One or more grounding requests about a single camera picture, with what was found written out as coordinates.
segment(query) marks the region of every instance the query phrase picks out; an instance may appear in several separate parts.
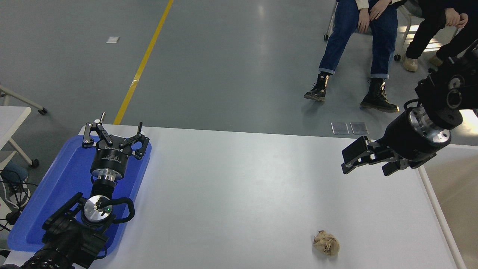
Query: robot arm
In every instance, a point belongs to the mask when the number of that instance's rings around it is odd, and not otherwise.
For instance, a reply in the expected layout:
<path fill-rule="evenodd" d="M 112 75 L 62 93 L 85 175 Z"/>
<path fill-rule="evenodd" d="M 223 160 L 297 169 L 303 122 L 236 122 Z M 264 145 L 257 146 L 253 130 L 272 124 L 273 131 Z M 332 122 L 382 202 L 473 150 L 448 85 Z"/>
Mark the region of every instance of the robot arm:
<path fill-rule="evenodd" d="M 350 173 L 366 164 L 388 162 L 383 174 L 407 167 L 418 168 L 450 144 L 450 130 L 459 126 L 461 109 L 478 108 L 478 41 L 459 59 L 448 58 L 443 65 L 419 81 L 418 99 L 405 104 L 405 112 L 393 120 L 377 141 L 366 136 L 342 150 L 342 171 Z M 418 102 L 416 107 L 406 107 Z"/>
<path fill-rule="evenodd" d="M 89 198 L 78 192 L 60 207 L 42 226 L 45 234 L 44 247 L 38 250 L 25 264 L 18 267 L 13 264 L 0 266 L 0 269 L 71 269 L 76 263 L 89 268 L 105 249 L 108 237 L 105 232 L 112 224 L 120 224 L 134 217 L 134 205 L 130 198 L 112 199 L 117 181 L 126 172 L 128 158 L 144 156 L 149 138 L 141 134 L 142 123 L 137 134 L 124 138 L 110 135 L 103 128 L 103 112 L 97 123 L 87 123 L 83 135 L 83 148 L 95 147 L 96 152 L 91 165 L 93 186 Z M 99 140 L 94 142 L 90 133 L 95 131 Z M 140 142 L 141 147 L 132 150 L 131 146 Z M 117 219 L 113 206 L 125 203 L 129 215 Z M 81 214 L 81 222 L 76 216 Z"/>

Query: blue tray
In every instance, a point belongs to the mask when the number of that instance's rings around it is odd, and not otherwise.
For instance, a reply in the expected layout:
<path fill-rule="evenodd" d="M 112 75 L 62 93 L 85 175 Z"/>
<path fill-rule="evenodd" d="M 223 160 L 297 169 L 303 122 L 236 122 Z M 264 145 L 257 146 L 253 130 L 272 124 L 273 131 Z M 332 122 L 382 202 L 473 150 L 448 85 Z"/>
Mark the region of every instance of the blue tray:
<path fill-rule="evenodd" d="M 25 210 L 20 215 L 17 223 L 8 236 L 8 246 L 13 250 L 36 252 L 43 247 L 42 237 L 45 231 L 43 223 L 65 202 L 77 192 L 82 192 L 83 197 L 89 198 L 91 192 L 91 163 L 95 155 L 95 148 L 82 148 L 82 135 L 70 138 L 56 156 L 53 164 L 48 169 L 42 182 L 29 200 Z M 113 199 L 129 197 L 136 198 L 141 185 L 151 153 L 151 144 L 142 160 L 130 157 L 126 166 L 125 177 L 118 181 L 113 193 Z M 128 216 L 125 204 L 114 207 L 113 212 L 117 218 Z M 81 222 L 80 214 L 76 219 Z M 108 253 L 118 245 L 126 223 L 112 224 L 105 235 L 109 237 L 106 242 Z"/>

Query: crumpled paper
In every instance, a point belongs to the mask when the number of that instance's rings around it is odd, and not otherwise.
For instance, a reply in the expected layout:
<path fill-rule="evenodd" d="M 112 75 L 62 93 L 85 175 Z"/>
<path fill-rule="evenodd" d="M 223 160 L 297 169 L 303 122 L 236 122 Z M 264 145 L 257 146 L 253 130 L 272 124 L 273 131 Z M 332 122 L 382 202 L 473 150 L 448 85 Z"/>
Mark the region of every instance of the crumpled paper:
<path fill-rule="evenodd" d="M 319 231 L 314 238 L 314 247 L 329 256 L 336 255 L 340 250 L 337 238 L 326 231 Z"/>

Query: white table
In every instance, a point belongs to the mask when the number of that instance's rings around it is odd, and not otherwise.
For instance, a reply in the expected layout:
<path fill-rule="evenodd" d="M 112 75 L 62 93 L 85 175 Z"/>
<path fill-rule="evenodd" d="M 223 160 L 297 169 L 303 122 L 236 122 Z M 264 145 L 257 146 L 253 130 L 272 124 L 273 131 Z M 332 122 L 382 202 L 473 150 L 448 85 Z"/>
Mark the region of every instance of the white table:
<path fill-rule="evenodd" d="M 30 107 L 0 106 L 0 149 L 32 112 Z"/>
<path fill-rule="evenodd" d="M 136 128 L 105 125 L 126 137 Z M 419 172 L 343 175 L 352 139 L 143 130 L 152 152 L 136 216 L 92 269 L 456 268 Z M 319 230 L 338 238 L 338 256 L 313 248 Z"/>

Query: black pants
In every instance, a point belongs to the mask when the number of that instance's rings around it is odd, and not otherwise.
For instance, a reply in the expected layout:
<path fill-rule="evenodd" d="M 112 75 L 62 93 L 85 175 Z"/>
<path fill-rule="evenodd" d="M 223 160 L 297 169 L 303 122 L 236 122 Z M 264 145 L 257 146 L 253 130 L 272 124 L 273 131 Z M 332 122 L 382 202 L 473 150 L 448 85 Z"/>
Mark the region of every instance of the black pants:
<path fill-rule="evenodd" d="M 418 59 L 426 49 L 430 40 L 445 27 L 445 10 L 440 7 L 436 0 L 419 0 L 422 14 L 425 20 L 418 26 L 413 41 L 408 46 L 405 55 L 411 59 Z M 468 23 L 463 29 L 450 41 L 443 45 L 436 56 L 445 59 L 450 56 L 457 56 L 460 52 L 468 48 L 478 39 L 478 16 L 476 14 L 468 15 Z"/>

